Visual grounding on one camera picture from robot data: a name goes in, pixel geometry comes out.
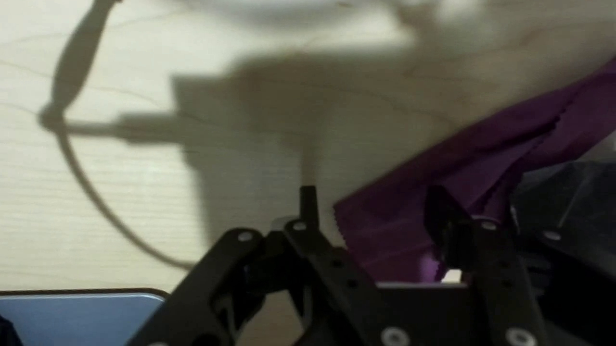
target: screw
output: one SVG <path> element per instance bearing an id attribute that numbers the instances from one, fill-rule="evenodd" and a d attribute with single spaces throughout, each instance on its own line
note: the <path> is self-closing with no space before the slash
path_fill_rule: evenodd
<path id="1" fill-rule="evenodd" d="M 538 346 L 538 339 L 526 329 L 509 329 L 507 341 L 511 346 Z"/>
<path id="2" fill-rule="evenodd" d="M 497 224 L 494 224 L 494 222 L 482 222 L 482 229 L 486 229 L 486 231 L 497 231 L 499 229 L 499 226 Z"/>
<path id="3" fill-rule="evenodd" d="M 559 231 L 544 231 L 544 237 L 547 239 L 547 241 L 553 241 L 553 243 L 561 243 L 563 241 L 563 235 L 559 233 Z"/>
<path id="4" fill-rule="evenodd" d="M 241 233 L 241 235 L 238 237 L 238 241 L 241 241 L 241 243 L 251 243 L 253 239 L 255 239 L 255 235 L 249 233 L 249 231 L 245 231 L 245 233 Z"/>
<path id="5" fill-rule="evenodd" d="M 309 226 L 303 222 L 293 224 L 293 231 L 307 231 L 307 229 L 309 229 Z"/>
<path id="6" fill-rule="evenodd" d="M 407 331 L 403 331 L 399 327 L 384 329 L 382 343 L 384 343 L 384 346 L 411 346 L 411 339 L 409 339 Z"/>

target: purple fabric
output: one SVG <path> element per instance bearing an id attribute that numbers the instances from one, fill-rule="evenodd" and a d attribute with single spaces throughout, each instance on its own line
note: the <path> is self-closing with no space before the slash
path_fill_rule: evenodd
<path id="1" fill-rule="evenodd" d="M 576 160 L 616 128 L 616 60 L 596 76 L 513 106 L 455 135 L 336 206 L 351 254 L 378 281 L 443 278 L 424 229 L 430 185 L 476 216 L 501 220 L 530 170 Z"/>

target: purple cloth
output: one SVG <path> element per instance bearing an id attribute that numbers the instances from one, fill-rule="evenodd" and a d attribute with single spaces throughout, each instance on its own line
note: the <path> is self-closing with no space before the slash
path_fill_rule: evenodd
<path id="1" fill-rule="evenodd" d="M 443 278 L 424 229 L 430 185 L 470 214 L 501 220 L 524 172 L 576 160 L 616 128 L 616 60 L 592 78 L 513 106 L 403 164 L 336 206 L 351 254 L 378 281 Z"/>

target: metal bolt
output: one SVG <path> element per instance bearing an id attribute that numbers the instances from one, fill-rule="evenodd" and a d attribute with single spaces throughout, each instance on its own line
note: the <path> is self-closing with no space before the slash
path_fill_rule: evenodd
<path id="1" fill-rule="evenodd" d="M 563 235 L 559 233 L 559 231 L 544 231 L 544 237 L 547 239 L 547 241 L 553 241 L 553 243 L 561 243 L 563 241 Z"/>
<path id="2" fill-rule="evenodd" d="M 486 229 L 486 231 L 497 231 L 499 229 L 499 226 L 497 224 L 494 224 L 494 222 L 482 222 L 482 229 Z"/>
<path id="3" fill-rule="evenodd" d="M 382 343 L 384 343 L 384 346 L 411 346 L 411 339 L 409 339 L 407 331 L 403 331 L 399 327 L 384 329 Z"/>
<path id="4" fill-rule="evenodd" d="M 293 224 L 293 231 L 307 231 L 307 229 L 309 229 L 309 226 L 303 222 Z"/>
<path id="5" fill-rule="evenodd" d="M 249 231 L 245 231 L 245 233 L 241 233 L 241 235 L 238 237 L 238 241 L 241 241 L 241 243 L 251 243 L 253 239 L 255 239 L 255 235 L 249 233 Z"/>
<path id="6" fill-rule="evenodd" d="M 538 346 L 538 339 L 526 329 L 509 329 L 507 341 L 511 346 Z"/>

